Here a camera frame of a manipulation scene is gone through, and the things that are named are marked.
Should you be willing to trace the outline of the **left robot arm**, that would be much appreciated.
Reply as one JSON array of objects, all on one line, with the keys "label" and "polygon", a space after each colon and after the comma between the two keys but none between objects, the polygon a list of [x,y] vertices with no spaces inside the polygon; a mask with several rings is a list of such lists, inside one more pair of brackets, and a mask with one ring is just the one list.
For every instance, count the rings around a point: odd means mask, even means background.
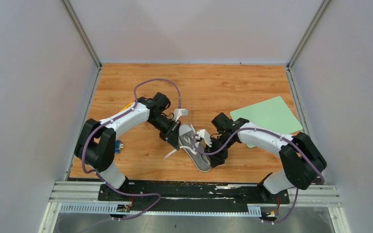
[{"label": "left robot arm", "polygon": [[178,107],[169,118],[163,113],[169,106],[168,97],[158,92],[153,98],[138,98],[128,109],[109,118],[100,121],[91,118],[84,123],[74,155],[81,160],[82,166],[91,166],[111,186],[110,193],[115,199],[125,200],[129,196],[129,187],[124,184],[127,178],[114,163],[116,141],[124,133],[148,122],[159,130],[162,140],[176,150],[180,149],[179,118],[188,115],[188,110]]}]

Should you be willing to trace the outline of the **grey canvas sneaker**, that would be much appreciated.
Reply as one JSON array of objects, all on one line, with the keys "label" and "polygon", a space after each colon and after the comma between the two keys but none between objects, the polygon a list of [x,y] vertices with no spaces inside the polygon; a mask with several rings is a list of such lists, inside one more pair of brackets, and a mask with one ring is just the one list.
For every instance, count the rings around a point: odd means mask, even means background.
[{"label": "grey canvas sneaker", "polygon": [[190,156],[195,167],[200,172],[208,172],[211,169],[209,157],[204,152],[203,145],[195,139],[196,131],[191,124],[183,123],[179,127],[178,141],[180,147]]}]

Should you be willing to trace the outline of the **white shoelace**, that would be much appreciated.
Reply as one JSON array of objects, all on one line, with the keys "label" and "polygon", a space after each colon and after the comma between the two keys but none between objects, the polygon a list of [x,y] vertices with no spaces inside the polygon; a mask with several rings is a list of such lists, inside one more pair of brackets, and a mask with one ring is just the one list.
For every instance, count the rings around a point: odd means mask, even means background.
[{"label": "white shoelace", "polygon": [[192,124],[183,123],[180,125],[178,138],[180,149],[183,149],[196,162],[202,159],[202,155],[196,150],[198,145],[195,145],[195,132]]}]

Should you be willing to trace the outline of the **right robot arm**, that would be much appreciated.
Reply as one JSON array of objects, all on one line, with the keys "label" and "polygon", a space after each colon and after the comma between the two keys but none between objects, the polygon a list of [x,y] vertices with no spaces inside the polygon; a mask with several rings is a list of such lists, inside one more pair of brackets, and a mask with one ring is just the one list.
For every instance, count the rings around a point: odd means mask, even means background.
[{"label": "right robot arm", "polygon": [[228,149],[234,143],[259,147],[280,159],[282,170],[267,175],[258,185],[261,201],[271,202],[277,193],[293,187],[306,190],[318,178],[325,181],[322,172],[327,162],[306,133],[276,133],[258,127],[245,118],[232,120],[224,113],[218,114],[211,123],[217,129],[218,136],[206,140],[203,152],[209,156],[212,167],[225,163]]}]

